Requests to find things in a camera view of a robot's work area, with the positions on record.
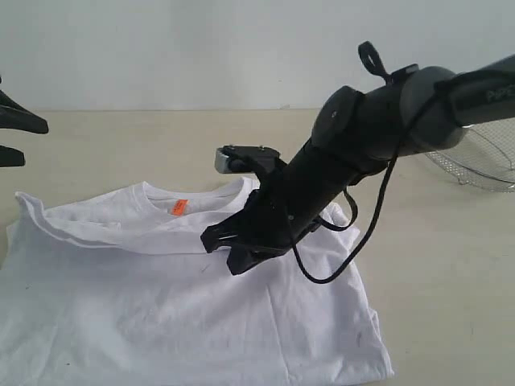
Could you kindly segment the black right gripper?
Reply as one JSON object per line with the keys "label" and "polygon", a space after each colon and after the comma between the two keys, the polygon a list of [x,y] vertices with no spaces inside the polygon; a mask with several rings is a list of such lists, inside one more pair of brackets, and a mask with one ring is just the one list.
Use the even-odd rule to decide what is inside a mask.
{"label": "black right gripper", "polygon": [[226,264],[233,276],[287,253],[293,243],[318,228],[320,165],[284,164],[258,180],[259,189],[241,212],[207,226],[200,236],[208,253],[231,248]]}

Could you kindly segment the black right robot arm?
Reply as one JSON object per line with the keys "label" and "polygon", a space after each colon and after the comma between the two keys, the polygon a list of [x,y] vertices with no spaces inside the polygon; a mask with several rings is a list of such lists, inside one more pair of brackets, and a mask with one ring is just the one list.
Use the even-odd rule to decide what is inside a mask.
{"label": "black right robot arm", "polygon": [[367,93],[348,86],[334,92],[289,162],[264,146],[217,150],[218,172],[252,173],[260,183],[240,211],[200,237],[208,253],[229,248],[232,274],[295,252],[298,242],[318,228],[337,231],[322,210],[364,178],[389,178],[400,157],[453,148],[472,125],[514,115],[513,57],[457,74],[415,64],[387,72],[370,42],[362,43],[358,53],[367,71],[384,84]]}

